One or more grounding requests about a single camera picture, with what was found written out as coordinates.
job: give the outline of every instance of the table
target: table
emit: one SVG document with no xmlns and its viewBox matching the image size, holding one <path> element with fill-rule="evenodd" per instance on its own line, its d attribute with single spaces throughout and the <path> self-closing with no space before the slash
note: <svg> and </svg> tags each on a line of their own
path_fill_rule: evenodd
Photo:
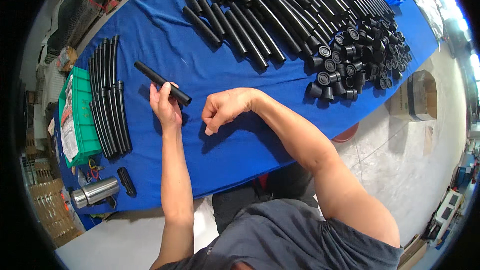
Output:
<svg viewBox="0 0 480 270">
<path fill-rule="evenodd" d="M 176 82 L 193 98 L 182 112 L 186 122 L 185 157 L 195 198 L 229 189 L 292 162 L 279 138 L 253 113 L 242 114 L 221 127 L 218 134 L 206 136 L 201 113 L 209 94 L 236 87 L 258 88 L 333 138 L 368 116 L 401 84 L 394 82 L 392 89 L 380 91 L 368 83 L 356 102 L 335 100 L 325 104 L 311 100 L 304 93 L 315 76 L 306 73 L 303 60 L 290 54 L 278 34 L 272 36 L 287 55 L 287 61 L 283 65 L 269 62 L 267 71 L 259 74 L 249 60 L 242 61 L 232 54 L 226 43 L 216 51 L 210 50 L 183 18 L 184 5 L 184 0 L 129 0 L 93 37 L 76 63 L 77 67 L 88 69 L 87 59 L 102 38 L 120 35 L 118 79 L 125 82 L 125 108 L 133 152 L 116 161 L 101 157 L 99 165 L 106 168 L 100 175 L 117 176 L 117 169 L 126 167 L 138 195 L 130 198 L 122 188 L 117 211 L 161 205 L 161 126 L 149 105 L 150 81 L 134 67 L 136 60 Z M 434 53 L 437 43 L 412 0 L 400 6 L 396 21 L 413 57 L 404 73 L 405 80 Z M 65 186 L 78 188 L 64 158 L 61 159 Z M 106 204 L 77 210 L 78 213 L 111 211 Z"/>
</svg>

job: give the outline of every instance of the forearm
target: forearm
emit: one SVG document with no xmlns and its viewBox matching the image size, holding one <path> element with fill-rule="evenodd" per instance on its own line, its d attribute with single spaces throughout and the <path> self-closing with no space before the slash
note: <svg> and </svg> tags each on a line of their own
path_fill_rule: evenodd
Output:
<svg viewBox="0 0 480 270">
<path fill-rule="evenodd" d="M 161 194 L 165 221 L 187 222 L 193 227 L 194 198 L 181 128 L 163 131 Z"/>
</svg>

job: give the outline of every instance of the wall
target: wall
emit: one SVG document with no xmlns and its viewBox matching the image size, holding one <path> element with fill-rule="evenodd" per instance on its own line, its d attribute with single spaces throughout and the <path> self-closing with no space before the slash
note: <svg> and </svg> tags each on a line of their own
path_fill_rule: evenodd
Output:
<svg viewBox="0 0 480 270">
<path fill-rule="evenodd" d="M 36 69 L 42 50 L 41 43 L 50 30 L 51 18 L 55 6 L 60 0 L 45 0 L 33 22 L 23 50 L 20 79 L 26 84 L 27 91 L 35 91 L 37 85 Z"/>
</svg>

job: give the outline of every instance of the man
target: man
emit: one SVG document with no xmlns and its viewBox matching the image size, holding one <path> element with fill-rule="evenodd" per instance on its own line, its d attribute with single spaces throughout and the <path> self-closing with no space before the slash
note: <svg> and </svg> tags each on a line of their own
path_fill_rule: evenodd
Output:
<svg viewBox="0 0 480 270">
<path fill-rule="evenodd" d="M 326 220 L 318 209 L 295 199 L 252 204 L 232 215 L 230 221 L 219 223 L 216 219 L 220 236 L 194 255 L 194 201 L 183 152 L 182 114 L 170 90 L 170 83 L 160 91 L 154 84 L 150 86 L 150 105 L 163 130 L 165 213 L 160 254 L 151 269 L 397 268 L 403 250 L 390 212 L 367 194 L 315 125 L 253 88 L 208 96 L 201 115 L 205 134 L 217 133 L 241 113 L 256 113 L 313 177 Z M 222 198 L 217 206 L 235 206 L 228 198 Z M 229 214 L 217 211 L 215 198 L 213 201 L 215 214 Z"/>
</svg>

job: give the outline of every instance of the black handle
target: black handle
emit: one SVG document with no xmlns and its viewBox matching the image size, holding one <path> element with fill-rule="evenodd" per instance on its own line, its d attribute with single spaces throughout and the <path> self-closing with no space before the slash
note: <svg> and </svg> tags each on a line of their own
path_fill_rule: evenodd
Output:
<svg viewBox="0 0 480 270">
<path fill-rule="evenodd" d="M 120 183 L 122 186 L 127 189 L 127 195 L 134 198 L 137 196 L 137 190 L 135 189 L 134 183 L 130 178 L 130 175 L 125 167 L 121 167 L 117 170 L 118 177 L 120 178 Z"/>
<path fill-rule="evenodd" d="M 143 73 L 146 77 L 148 77 L 151 81 L 153 81 L 159 87 L 162 87 L 163 84 L 167 82 L 166 79 L 160 76 L 157 72 L 150 69 L 144 63 L 140 61 L 136 61 L 134 65 L 136 69 L 140 70 L 141 73 Z M 188 106 L 192 102 L 192 99 L 190 96 L 180 91 L 174 85 L 171 86 L 170 96 L 174 97 L 179 103 L 181 103 L 184 106 Z"/>
</svg>

